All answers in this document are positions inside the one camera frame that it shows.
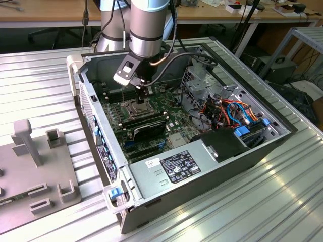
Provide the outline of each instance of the power supply label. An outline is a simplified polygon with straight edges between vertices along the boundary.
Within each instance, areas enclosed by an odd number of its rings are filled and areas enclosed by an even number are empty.
[[[161,160],[160,163],[171,182],[174,184],[201,172],[200,168],[187,150]]]

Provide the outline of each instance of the wooden desk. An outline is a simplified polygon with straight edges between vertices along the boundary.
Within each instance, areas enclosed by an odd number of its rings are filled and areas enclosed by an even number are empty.
[[[274,5],[264,5],[265,10],[259,11],[258,14],[251,17],[250,23],[261,21],[262,23],[281,23],[281,22],[315,22],[318,21],[320,16],[309,16],[308,20],[306,17],[284,17],[274,11],[272,7]],[[210,24],[214,23],[236,23],[240,21],[240,14],[231,14],[225,9],[225,6],[220,5],[213,7],[202,1],[199,1],[198,7],[185,7],[178,6],[178,22],[179,24]]]
[[[84,0],[18,0],[25,11],[0,7],[0,28],[83,26]],[[89,26],[100,26],[100,11],[88,0]]]
[[[272,9],[273,5],[264,5],[265,10],[259,11],[258,14],[253,15],[250,19],[250,26],[242,39],[235,55],[240,57],[243,50],[247,46],[250,38],[260,23],[300,23],[308,22],[309,27],[314,27],[322,19],[322,16],[314,15],[308,18],[297,17],[284,17]],[[228,24],[239,23],[241,20],[240,14],[231,14],[225,10],[225,6],[213,7],[202,1],[199,1],[198,7],[191,8],[185,6],[179,6],[178,8],[178,23],[179,24]],[[299,47],[298,42],[293,51]]]
[[[0,7],[0,28],[30,28],[30,27],[72,27],[82,26],[84,0],[19,0],[20,7],[25,11]],[[284,17],[274,10],[272,5],[254,15],[250,20],[245,37],[237,49],[240,57],[259,23],[299,23],[309,22],[314,27],[320,16]],[[240,14],[231,14],[224,6],[213,7],[199,2],[198,7],[177,7],[179,24],[225,24],[239,23]],[[92,0],[88,0],[89,26],[100,26],[100,11]]]

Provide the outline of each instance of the power cable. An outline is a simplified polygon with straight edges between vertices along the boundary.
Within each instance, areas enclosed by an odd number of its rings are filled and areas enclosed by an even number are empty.
[[[84,47],[85,30],[86,30],[86,26],[89,24],[89,12],[87,10],[87,0],[85,0],[85,8],[83,12],[82,24],[83,24],[82,47]]]
[[[115,4],[116,4],[116,0],[113,0],[112,3],[112,10],[111,10],[111,16],[110,19],[107,21],[107,23],[103,26],[103,28],[101,28],[101,30],[94,36],[94,38],[92,39],[92,41],[90,42],[90,46],[92,45],[93,42],[97,41],[99,39],[99,37],[101,36],[101,34],[103,33],[103,31],[105,30],[105,28],[110,24],[110,22],[112,21],[113,18],[113,13],[114,13],[114,9],[115,9]]]
[[[119,10],[120,10],[122,26],[123,26],[123,49],[126,49],[126,25],[125,25],[125,19],[123,18],[123,13],[122,13],[122,9],[120,7],[119,0],[117,0],[117,4],[118,4]]]

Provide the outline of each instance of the aluminum extrusion table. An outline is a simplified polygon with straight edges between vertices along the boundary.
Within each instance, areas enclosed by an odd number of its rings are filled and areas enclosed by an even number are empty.
[[[219,42],[208,44],[299,130],[256,167],[127,235],[106,208],[102,183],[77,117],[65,59],[91,49],[0,55],[0,144],[12,122],[28,118],[33,135],[66,134],[82,202],[0,236],[0,241],[321,241],[323,133]],[[214,70],[226,76],[220,67]]]
[[[267,62],[267,64],[264,66],[262,71],[260,72],[259,76],[263,78],[278,55],[283,51],[285,46],[289,43],[292,37],[298,38],[297,43],[293,46],[293,48],[289,51],[287,54],[287,58],[291,59],[292,56],[295,54],[297,49],[300,47],[302,43],[305,43],[318,51],[320,54],[323,53],[323,28],[322,27],[314,27],[314,28],[291,28],[280,45],[275,50],[274,54],[270,58],[270,60]],[[310,76],[310,79],[312,79],[315,74],[323,68],[323,62],[317,66],[317,68],[313,71],[313,73]]]

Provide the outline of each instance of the expansion slot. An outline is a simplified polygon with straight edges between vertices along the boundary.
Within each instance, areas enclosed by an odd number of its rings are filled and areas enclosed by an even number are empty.
[[[155,146],[152,146],[150,148],[138,151],[136,153],[129,154],[128,157],[129,157],[129,159],[138,158],[138,157],[146,155],[146,154],[148,155],[149,153],[151,153],[151,152],[153,152],[155,150],[159,150],[159,145],[155,145]]]

